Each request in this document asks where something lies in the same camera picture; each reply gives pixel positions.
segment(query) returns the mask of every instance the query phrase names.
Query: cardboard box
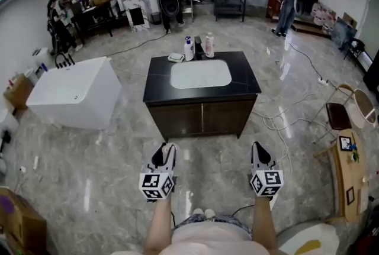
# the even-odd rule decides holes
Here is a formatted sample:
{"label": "cardboard box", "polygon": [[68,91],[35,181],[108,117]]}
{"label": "cardboard box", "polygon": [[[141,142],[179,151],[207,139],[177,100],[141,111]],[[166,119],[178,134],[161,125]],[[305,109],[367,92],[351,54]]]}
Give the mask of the cardboard box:
{"label": "cardboard box", "polygon": [[8,188],[0,188],[0,224],[27,250],[46,249],[46,220]]}
{"label": "cardboard box", "polygon": [[12,234],[6,233],[5,239],[7,240],[8,248],[14,255],[48,255],[48,252],[46,251],[27,250],[17,241],[17,239]]}
{"label": "cardboard box", "polygon": [[7,89],[3,95],[16,109],[26,110],[26,101],[33,90],[33,84],[25,75],[20,74],[17,76],[14,86]]}

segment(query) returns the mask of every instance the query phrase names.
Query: white bottle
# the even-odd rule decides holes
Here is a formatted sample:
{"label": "white bottle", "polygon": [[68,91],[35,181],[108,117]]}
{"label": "white bottle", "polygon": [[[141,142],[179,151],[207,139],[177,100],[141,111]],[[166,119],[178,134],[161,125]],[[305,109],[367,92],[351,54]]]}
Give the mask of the white bottle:
{"label": "white bottle", "polygon": [[208,32],[208,35],[205,38],[205,56],[210,59],[214,57],[214,37],[210,32]]}
{"label": "white bottle", "polygon": [[186,61],[190,61],[194,58],[194,43],[190,38],[185,41],[184,56]]}

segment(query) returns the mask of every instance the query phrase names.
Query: white sink basin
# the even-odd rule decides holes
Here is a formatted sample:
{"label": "white sink basin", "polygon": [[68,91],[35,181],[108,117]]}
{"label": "white sink basin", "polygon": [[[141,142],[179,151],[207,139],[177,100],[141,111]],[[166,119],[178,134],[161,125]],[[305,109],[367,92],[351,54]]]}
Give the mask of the white sink basin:
{"label": "white sink basin", "polygon": [[199,60],[177,63],[171,67],[171,85],[177,89],[220,87],[232,77],[223,60]]}

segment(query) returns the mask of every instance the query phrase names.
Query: trash bin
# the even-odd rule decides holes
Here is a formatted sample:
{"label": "trash bin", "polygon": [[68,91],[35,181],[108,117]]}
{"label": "trash bin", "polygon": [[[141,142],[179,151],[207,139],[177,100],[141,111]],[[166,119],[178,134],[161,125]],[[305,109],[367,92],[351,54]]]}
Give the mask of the trash bin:
{"label": "trash bin", "polygon": [[160,20],[160,12],[154,12],[152,14],[152,22],[154,25],[160,25],[161,24],[161,20]]}
{"label": "trash bin", "polygon": [[0,110],[0,132],[7,130],[14,134],[18,128],[18,121],[8,109]]}

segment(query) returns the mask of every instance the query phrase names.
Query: wooden cabinet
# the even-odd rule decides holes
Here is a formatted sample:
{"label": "wooden cabinet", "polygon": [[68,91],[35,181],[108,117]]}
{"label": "wooden cabinet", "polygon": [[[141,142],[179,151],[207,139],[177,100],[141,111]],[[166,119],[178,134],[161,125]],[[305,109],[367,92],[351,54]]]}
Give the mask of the wooden cabinet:
{"label": "wooden cabinet", "polygon": [[236,134],[239,138],[256,95],[244,100],[147,106],[167,141],[172,137]]}

